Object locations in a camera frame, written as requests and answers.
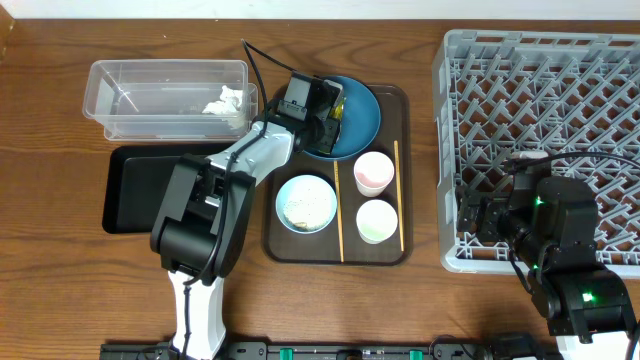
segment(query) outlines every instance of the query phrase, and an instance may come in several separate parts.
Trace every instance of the white crumpled tissue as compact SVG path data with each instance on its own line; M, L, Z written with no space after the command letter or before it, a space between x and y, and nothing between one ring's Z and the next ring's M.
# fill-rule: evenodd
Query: white crumpled tissue
M202 113L213 115L237 115L237 113L242 109L242 95L242 90L232 90L226 85L223 85L220 100L208 103L204 110L202 110ZM245 123L246 119L242 116L229 119L229 125L233 129L241 128Z

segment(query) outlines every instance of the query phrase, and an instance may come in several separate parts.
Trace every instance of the wooden table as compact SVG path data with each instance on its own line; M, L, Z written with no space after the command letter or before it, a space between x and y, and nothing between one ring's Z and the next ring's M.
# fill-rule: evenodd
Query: wooden table
M415 343L507 331L550 340L515 277L452 274L440 264L431 61L444 34L461 27L640 33L638 22L17 21L0 65L0 357L95 359L102 343L154 343L175 331L173 291L149 236L108 235L100 225L109 155L121 144L82 116L89 66L244 59L242 37L308 73L406 91L414 251L395 268L277 264L260 246L260 187L225 284L230 332L276 342ZM258 62L268 91L288 81ZM627 286L640 309L640 282Z

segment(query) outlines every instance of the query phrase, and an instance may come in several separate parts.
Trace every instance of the white wire crate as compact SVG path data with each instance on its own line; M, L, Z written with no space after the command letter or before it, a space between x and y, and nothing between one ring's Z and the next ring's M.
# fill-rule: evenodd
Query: white wire crate
M457 185L509 191L501 164L513 151L640 160L640 36L452 30L433 79L440 257L449 271L514 273L505 243L457 232L455 199ZM553 170L593 190L598 260L640 278L640 170L594 158L554 161Z

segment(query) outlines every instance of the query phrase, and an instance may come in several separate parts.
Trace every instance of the pink cup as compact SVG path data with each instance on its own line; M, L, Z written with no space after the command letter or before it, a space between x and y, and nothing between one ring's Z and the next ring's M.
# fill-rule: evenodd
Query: pink cup
M393 180L394 173L391 159L377 151L361 155L353 166L358 191L367 197L380 195Z

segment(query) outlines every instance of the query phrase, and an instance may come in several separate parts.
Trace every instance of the wooden chopstick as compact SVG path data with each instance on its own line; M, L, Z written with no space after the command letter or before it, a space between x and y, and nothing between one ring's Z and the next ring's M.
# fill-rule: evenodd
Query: wooden chopstick
M398 226L400 228L400 250L404 252L404 224L402 221L402 188L400 186L400 155L398 151L398 140L393 142L393 150L396 155L396 188L398 190Z
M338 177L338 162L333 162L333 176L336 183L336 197L338 198L338 239L340 240L340 262L344 262L344 240L342 238L342 207L340 201L340 179Z

